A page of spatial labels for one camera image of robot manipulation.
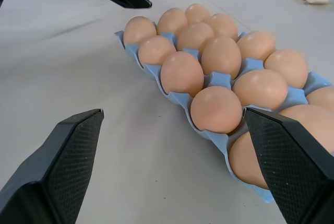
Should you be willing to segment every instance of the brown egg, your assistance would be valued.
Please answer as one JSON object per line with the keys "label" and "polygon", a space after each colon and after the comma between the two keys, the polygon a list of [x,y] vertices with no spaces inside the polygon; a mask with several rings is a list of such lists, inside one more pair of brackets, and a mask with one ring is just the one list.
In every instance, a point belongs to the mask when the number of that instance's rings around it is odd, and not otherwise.
{"label": "brown egg", "polygon": [[156,27],[146,17],[138,16],[132,18],[125,26],[123,42],[124,45],[140,44],[142,40],[157,35]]}
{"label": "brown egg", "polygon": [[155,35],[147,38],[139,45],[138,57],[141,65],[162,65],[171,53],[176,52],[172,42],[167,38]]}
{"label": "brown egg", "polygon": [[185,48],[197,49],[203,52],[205,45],[214,37],[212,28],[203,22],[187,26],[180,34],[177,41],[177,50]]}
{"label": "brown egg", "polygon": [[207,43],[203,50],[201,65],[204,74],[218,72],[236,78],[241,66],[238,45],[230,37],[220,36]]}
{"label": "brown egg", "polygon": [[329,152],[334,151],[334,113],[317,105],[296,105],[280,114],[299,121]]}
{"label": "brown egg", "polygon": [[210,17],[211,13],[208,9],[199,4],[192,4],[186,9],[185,12],[188,24],[198,23],[203,21],[205,18]]}
{"label": "brown egg", "polygon": [[288,95],[288,84],[272,70],[254,70],[241,76],[232,88],[242,106],[277,109]]}
{"label": "brown egg", "polygon": [[318,105],[334,113],[334,87],[323,87],[306,96],[308,103]]}
{"label": "brown egg", "polygon": [[188,93],[192,97],[202,90],[204,84],[200,63],[187,52],[170,54],[162,64],[160,79],[165,93]]}
{"label": "brown egg", "polygon": [[178,37],[187,25],[188,20],[185,13],[179,8],[171,8],[159,19],[157,33],[174,33]]}
{"label": "brown egg", "polygon": [[265,61],[276,49],[275,37],[266,31],[254,31],[243,36],[238,42],[242,60],[255,58]]}
{"label": "brown egg", "polygon": [[242,135],[231,147],[229,162],[235,176],[241,181],[269,189],[262,175],[249,132]]}
{"label": "brown egg", "polygon": [[234,20],[227,14],[215,14],[203,20],[214,31],[216,36],[228,36],[234,41],[238,39],[238,27]]}
{"label": "brown egg", "polygon": [[265,68],[282,75],[290,87],[302,89],[307,80],[307,61],[300,51],[294,49],[273,52],[267,58]]}
{"label": "brown egg", "polygon": [[230,89],[207,87],[194,97],[190,115],[199,130],[227,134],[239,125],[242,107]]}

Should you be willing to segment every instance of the table surface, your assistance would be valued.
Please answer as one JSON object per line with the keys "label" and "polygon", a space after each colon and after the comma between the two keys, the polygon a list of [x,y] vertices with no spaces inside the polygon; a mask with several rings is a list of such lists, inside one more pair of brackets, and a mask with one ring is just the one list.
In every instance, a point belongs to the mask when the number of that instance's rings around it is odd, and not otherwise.
{"label": "table surface", "polygon": [[108,0],[4,0],[0,8],[0,188],[57,122],[103,108],[94,170],[77,223],[285,223],[230,176],[222,154],[160,94],[114,32],[134,16],[206,5],[240,31],[271,30],[334,81],[334,7],[302,0],[152,0],[129,10]]}

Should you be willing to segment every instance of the white tabletop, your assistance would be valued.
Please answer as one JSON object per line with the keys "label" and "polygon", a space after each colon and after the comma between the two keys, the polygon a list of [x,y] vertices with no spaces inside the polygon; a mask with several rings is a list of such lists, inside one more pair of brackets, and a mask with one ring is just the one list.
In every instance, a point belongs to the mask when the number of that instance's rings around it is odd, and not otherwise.
{"label": "white tabletop", "polygon": [[143,15],[202,3],[240,31],[271,30],[278,48],[305,52],[334,81],[334,7],[302,0],[4,0],[0,8],[0,188],[57,122],[103,108],[94,170],[77,223],[285,223],[228,173],[222,154],[190,127],[119,45],[114,32]]}

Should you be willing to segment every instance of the plastic egg tray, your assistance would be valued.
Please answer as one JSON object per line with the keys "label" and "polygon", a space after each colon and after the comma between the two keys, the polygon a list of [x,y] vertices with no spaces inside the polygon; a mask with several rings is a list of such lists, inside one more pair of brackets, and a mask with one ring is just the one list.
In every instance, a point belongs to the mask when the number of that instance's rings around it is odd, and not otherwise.
{"label": "plastic egg tray", "polygon": [[[233,131],[233,133],[231,135],[227,135],[227,134],[218,134],[218,133],[213,133],[210,131],[200,131],[196,128],[196,126],[193,124],[191,116],[190,116],[190,105],[191,102],[193,100],[193,97],[191,97],[189,94],[187,93],[177,93],[177,92],[170,92],[169,94],[166,94],[164,92],[164,90],[162,89],[162,85],[161,85],[161,81],[160,81],[160,71],[161,71],[161,66],[158,65],[145,65],[144,67],[141,65],[139,58],[138,58],[138,50],[139,50],[139,46],[138,45],[127,45],[126,47],[124,47],[124,43],[123,43],[123,31],[119,31],[116,32],[115,35],[118,37],[123,49],[127,52],[127,54],[137,62],[138,66],[140,69],[142,69],[144,71],[144,73],[146,73],[148,76],[150,76],[151,78],[155,79],[158,87],[160,89],[160,91],[162,92],[162,94],[169,99],[172,103],[180,105],[187,116],[187,119],[190,123],[190,125],[192,126],[192,128],[194,129],[194,131],[196,131],[200,136],[202,136],[205,139],[208,139],[210,141],[212,141],[216,147],[224,154],[225,157],[225,161],[226,161],[226,165],[227,168],[230,172],[230,174],[240,183],[242,183],[243,185],[250,187],[252,189],[254,189],[262,198],[265,202],[269,203],[273,201],[273,197],[272,194],[269,190],[257,187],[255,185],[250,185],[247,184],[245,182],[242,182],[241,180],[239,180],[235,174],[233,173],[230,163],[229,163],[229,150],[231,148],[231,146],[234,144],[234,142],[240,137],[242,136],[244,133],[246,133],[248,131],[247,129],[247,125],[244,121],[244,119],[242,119],[240,125],[238,126],[238,128]],[[239,36],[239,39],[246,35],[246,33],[241,33]],[[167,39],[169,39],[175,46],[176,46],[176,37],[174,34],[172,33],[163,33],[162,36],[166,37]],[[200,62],[200,54],[198,50],[194,50],[194,49],[184,49],[183,51],[185,52],[189,52],[190,54],[192,54],[194,56],[194,58],[196,58],[199,62]],[[246,60],[244,60],[241,64],[241,69],[240,72],[238,74],[238,76],[232,80],[231,76],[229,74],[222,74],[222,73],[216,73],[213,72],[210,75],[205,75],[205,79],[204,79],[204,88],[209,87],[209,86],[223,86],[226,87],[228,89],[231,89],[232,86],[234,85],[234,83],[238,80],[239,77],[241,77],[243,74],[250,72],[252,70],[256,70],[256,69],[264,69],[264,64],[263,61],[261,60],[255,60],[252,58],[247,58]],[[332,86],[332,84],[330,82],[328,82],[327,80],[325,80],[324,78],[322,78],[321,76],[310,72],[308,74],[308,79],[306,82],[306,85],[304,87],[304,89],[296,89],[293,87],[289,87],[289,92],[287,95],[287,98],[285,99],[284,103],[277,109],[275,110],[275,112],[280,112],[285,108],[288,107],[292,107],[294,105],[299,105],[299,104],[308,104],[307,100],[306,100],[306,96],[311,93],[312,91],[322,88],[322,87],[326,87],[326,86]],[[256,106],[253,105],[249,105],[247,107],[253,107],[253,108],[258,108]]]}

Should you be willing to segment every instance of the egg tray cup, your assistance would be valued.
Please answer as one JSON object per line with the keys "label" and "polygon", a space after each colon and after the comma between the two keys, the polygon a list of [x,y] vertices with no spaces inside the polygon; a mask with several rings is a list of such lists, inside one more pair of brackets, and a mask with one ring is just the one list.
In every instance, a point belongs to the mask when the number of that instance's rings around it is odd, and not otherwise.
{"label": "egg tray cup", "polygon": [[[241,137],[244,133],[248,131],[245,120],[242,118],[239,126],[230,135],[213,133],[211,131],[200,131],[199,129],[197,129],[197,127],[193,124],[193,121],[190,116],[190,105],[192,103],[193,97],[187,93],[170,92],[169,94],[166,94],[162,88],[161,80],[160,80],[161,66],[160,65],[145,65],[143,67],[138,58],[139,45],[124,46],[123,33],[124,33],[123,31],[119,31],[119,32],[116,32],[115,35],[118,37],[126,53],[137,62],[138,66],[140,67],[140,69],[144,71],[144,73],[146,73],[149,77],[156,80],[160,91],[167,99],[169,99],[172,103],[176,105],[180,105],[184,109],[187,119],[189,121],[189,124],[192,126],[194,131],[196,131],[203,138],[212,141],[215,144],[215,146],[224,154],[227,168],[230,174],[232,175],[232,177],[236,179],[237,181],[239,181],[240,183],[242,183],[243,185],[254,189],[266,203],[272,202],[273,197],[269,190],[263,189],[255,185],[247,184],[241,181],[233,173],[231,166],[230,166],[229,151],[232,145],[239,137]],[[246,33],[244,32],[241,33],[238,40],[244,35],[246,35]],[[174,44],[174,46],[176,46],[177,39],[174,34],[163,33],[162,36],[169,39]],[[183,51],[190,53],[192,56],[194,56],[195,59],[197,59],[200,62],[200,54],[198,50],[184,49]],[[247,58],[246,60],[242,62],[240,72],[234,80],[231,79],[231,75],[229,74],[213,72],[210,75],[204,76],[204,87],[203,88],[210,87],[210,86],[222,86],[222,87],[226,87],[231,90],[234,83],[242,75],[252,70],[259,70],[259,69],[264,69],[263,61],[255,60],[253,58]],[[299,104],[308,104],[306,100],[306,96],[309,93],[313,92],[316,89],[327,87],[327,86],[332,86],[332,84],[328,82],[327,80],[325,80],[324,78],[322,78],[320,75],[310,72],[308,74],[308,78],[307,78],[305,87],[303,89],[289,87],[288,95],[284,103],[278,109],[274,110],[274,112],[278,113],[286,108],[293,107]],[[259,108],[254,105],[249,105],[247,107]],[[266,111],[272,111],[270,109],[265,109],[265,108],[259,108],[259,109],[263,109]]]}

